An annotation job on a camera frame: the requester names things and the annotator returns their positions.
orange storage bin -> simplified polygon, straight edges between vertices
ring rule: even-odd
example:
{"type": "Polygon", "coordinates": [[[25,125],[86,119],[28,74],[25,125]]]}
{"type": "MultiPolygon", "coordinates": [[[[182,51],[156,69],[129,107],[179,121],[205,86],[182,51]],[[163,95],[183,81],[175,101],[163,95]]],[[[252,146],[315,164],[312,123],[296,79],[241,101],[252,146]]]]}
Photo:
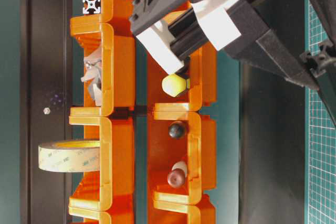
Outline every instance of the orange storage bin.
{"type": "Polygon", "coordinates": [[[115,34],[121,36],[132,36],[130,30],[129,17],[132,14],[132,0],[101,0],[100,14],[84,15],[71,19],[72,26],[110,23],[115,30],[115,34]]]}
{"type": "Polygon", "coordinates": [[[216,122],[195,112],[148,114],[148,192],[154,200],[195,205],[204,190],[216,187],[216,122]],[[169,136],[174,121],[187,125],[180,139],[169,136]],[[188,175],[181,188],[167,182],[172,166],[186,157],[188,175]]]}
{"type": "Polygon", "coordinates": [[[114,199],[113,206],[107,211],[93,211],[69,207],[69,214],[83,217],[82,223],[94,224],[133,224],[133,196],[126,195],[114,199]]]}
{"type": "Polygon", "coordinates": [[[191,88],[180,97],[171,97],[162,89],[167,73],[148,54],[148,107],[152,111],[198,111],[217,100],[217,52],[207,43],[191,54],[191,88]]]}
{"type": "Polygon", "coordinates": [[[101,45],[102,105],[95,106],[84,83],[84,108],[71,108],[71,115],[109,116],[116,107],[134,108],[135,42],[131,37],[115,36],[111,25],[94,23],[71,26],[71,35],[84,49],[84,57],[101,45]]]}
{"type": "Polygon", "coordinates": [[[69,122],[84,125],[84,138],[100,140],[100,170],[84,173],[69,208],[106,211],[116,197],[134,192],[133,121],[70,116],[69,122]]]}
{"type": "Polygon", "coordinates": [[[196,206],[164,201],[149,201],[148,224],[215,224],[216,209],[203,195],[196,206]]]}

green cutting mat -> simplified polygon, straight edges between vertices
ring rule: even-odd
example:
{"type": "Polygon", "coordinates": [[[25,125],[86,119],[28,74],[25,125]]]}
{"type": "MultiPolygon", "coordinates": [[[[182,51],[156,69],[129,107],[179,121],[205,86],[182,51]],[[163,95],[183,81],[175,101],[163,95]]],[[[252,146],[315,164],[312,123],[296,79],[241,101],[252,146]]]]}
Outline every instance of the green cutting mat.
{"type": "MultiPolygon", "coordinates": [[[[316,54],[318,43],[327,35],[313,7],[308,0],[306,3],[307,46],[316,54]]],[[[317,92],[308,90],[307,95],[306,223],[336,224],[336,130],[317,92]]]]}

masking tape roll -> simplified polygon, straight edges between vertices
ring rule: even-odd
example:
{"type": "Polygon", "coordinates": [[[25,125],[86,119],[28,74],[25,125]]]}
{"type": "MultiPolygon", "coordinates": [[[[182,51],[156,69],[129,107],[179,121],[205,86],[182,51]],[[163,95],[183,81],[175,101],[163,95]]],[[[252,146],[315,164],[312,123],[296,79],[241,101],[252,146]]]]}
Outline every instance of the masking tape roll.
{"type": "Polygon", "coordinates": [[[61,173],[99,170],[100,142],[95,140],[62,141],[40,144],[38,167],[61,173]]]}

